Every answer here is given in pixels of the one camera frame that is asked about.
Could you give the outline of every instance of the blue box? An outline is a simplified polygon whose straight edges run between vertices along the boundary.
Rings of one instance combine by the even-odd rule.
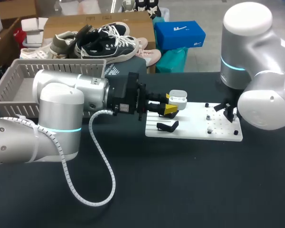
[[[154,29],[162,50],[202,47],[206,38],[196,21],[157,22]]]

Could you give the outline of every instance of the black tablecloth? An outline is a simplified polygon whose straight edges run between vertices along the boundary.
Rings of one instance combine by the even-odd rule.
[[[189,102],[221,102],[218,73],[140,76],[149,90],[188,92]],[[242,142],[147,138],[145,118],[100,116],[94,130],[116,177],[111,203],[77,201],[61,163],[0,166],[0,228],[285,228],[285,128],[242,122]],[[77,191],[100,201],[109,172],[83,126],[68,162]]]

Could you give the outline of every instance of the white pegboard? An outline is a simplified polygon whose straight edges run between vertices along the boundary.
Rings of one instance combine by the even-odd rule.
[[[214,110],[213,107],[216,105],[218,104],[209,103],[209,107],[206,108],[205,103],[187,103],[186,108],[179,111],[174,119],[148,112],[145,134],[148,137],[161,138],[242,141],[243,134],[239,119],[236,118],[233,123],[230,123],[223,114],[224,110],[218,112]],[[157,123],[172,126],[177,120],[179,126],[173,133],[158,131],[156,127]],[[208,127],[213,130],[211,134],[208,134]]]

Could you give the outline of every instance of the black sneaker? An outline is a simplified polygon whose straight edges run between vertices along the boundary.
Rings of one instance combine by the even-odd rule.
[[[76,42],[74,53],[78,58],[81,58],[81,48],[89,43],[94,43],[101,37],[108,36],[108,33],[116,36],[128,36],[130,34],[130,28],[123,22],[114,22],[104,25],[98,29],[88,32],[85,36],[81,37]]]
[[[82,58],[104,58],[106,63],[124,62],[132,58],[139,49],[138,40],[130,36],[106,36],[97,42],[84,45]]]
[[[161,17],[162,12],[158,7],[159,0],[147,0],[147,10],[150,15],[150,18],[154,19],[155,17]]]
[[[135,0],[123,0],[122,12],[134,12],[137,11],[135,7]]]
[[[147,0],[135,0],[136,10],[137,11],[146,11],[147,10]]]

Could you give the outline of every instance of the cable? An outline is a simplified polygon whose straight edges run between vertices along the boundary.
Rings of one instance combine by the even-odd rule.
[[[113,112],[110,111],[110,110],[101,110],[101,111],[98,111],[98,112],[94,113],[94,114],[92,115],[90,121],[89,121],[89,131],[90,131],[90,134],[91,134],[91,136],[92,136],[92,139],[93,139],[93,141],[94,141],[96,147],[98,148],[98,150],[99,150],[99,152],[100,152],[100,154],[101,154],[101,156],[102,156],[102,158],[103,158],[105,164],[107,165],[107,168],[108,168],[108,170],[109,170],[109,172],[110,172],[110,174],[111,174],[111,178],[112,178],[112,190],[111,190],[111,193],[110,193],[110,195],[108,196],[108,198],[106,198],[105,200],[103,200],[103,201],[101,201],[101,202],[99,202],[99,203],[89,202],[89,201],[85,200],[84,198],[82,198],[82,197],[78,194],[78,192],[76,191],[76,189],[75,189],[75,187],[74,187],[74,185],[73,185],[73,183],[72,183],[72,181],[71,181],[71,177],[70,177],[70,175],[69,175],[69,173],[68,173],[67,163],[66,163],[65,156],[64,156],[64,154],[63,154],[62,147],[61,147],[60,143],[59,143],[58,140],[55,138],[53,132],[49,132],[46,128],[41,127],[41,126],[38,126],[38,131],[39,131],[39,132],[42,132],[43,134],[45,134],[46,136],[48,136],[48,137],[52,140],[52,142],[54,143],[54,145],[57,147],[58,152],[59,152],[59,155],[60,155],[60,158],[61,158],[62,167],[63,167],[64,174],[65,174],[65,177],[66,177],[66,181],[67,181],[67,184],[68,184],[69,188],[71,189],[73,195],[74,195],[80,202],[82,202],[82,203],[84,203],[84,204],[86,204],[86,205],[88,205],[88,206],[90,206],[90,207],[99,207],[99,206],[102,206],[102,205],[108,203],[108,202],[112,199],[112,197],[113,197],[113,195],[114,195],[114,193],[115,193],[115,189],[116,189],[116,181],[115,181],[115,176],[114,176],[113,170],[112,170],[112,168],[111,168],[111,166],[110,166],[110,164],[109,164],[107,158],[105,157],[105,154],[104,154],[103,150],[101,149],[101,147],[100,147],[100,145],[99,145],[97,139],[95,138],[95,135],[94,135],[93,129],[92,129],[93,120],[94,120],[97,116],[99,116],[99,115],[101,115],[101,114],[113,115]],[[0,119],[12,121],[12,122],[16,122],[16,123],[19,123],[19,124],[23,124],[23,125],[25,125],[25,126],[27,126],[27,127],[30,127],[30,128],[36,127],[36,125],[35,125],[33,122],[30,122],[29,120],[26,120],[26,119],[18,119],[18,118],[14,118],[14,117],[3,117],[3,118],[0,118]]]

